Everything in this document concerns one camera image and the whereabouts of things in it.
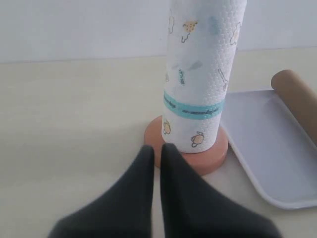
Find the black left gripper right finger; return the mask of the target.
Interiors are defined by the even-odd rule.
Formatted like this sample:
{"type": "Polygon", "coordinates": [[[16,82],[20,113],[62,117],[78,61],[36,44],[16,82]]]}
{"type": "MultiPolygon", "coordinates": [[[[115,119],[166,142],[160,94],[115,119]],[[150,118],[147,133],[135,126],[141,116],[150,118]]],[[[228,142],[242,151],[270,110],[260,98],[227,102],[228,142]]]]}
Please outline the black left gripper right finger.
{"type": "Polygon", "coordinates": [[[167,238],[274,238],[276,226],[201,178],[174,144],[164,144],[160,195],[167,238]]]}

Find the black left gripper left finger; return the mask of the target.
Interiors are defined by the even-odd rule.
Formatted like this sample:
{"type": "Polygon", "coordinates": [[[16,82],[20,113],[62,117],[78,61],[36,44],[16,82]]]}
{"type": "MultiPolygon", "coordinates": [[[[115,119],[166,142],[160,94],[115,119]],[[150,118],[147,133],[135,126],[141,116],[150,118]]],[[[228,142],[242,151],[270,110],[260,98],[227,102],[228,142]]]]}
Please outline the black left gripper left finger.
{"type": "Polygon", "coordinates": [[[102,196],[60,219],[51,238],[150,238],[154,150],[144,145],[122,177],[102,196]]]}

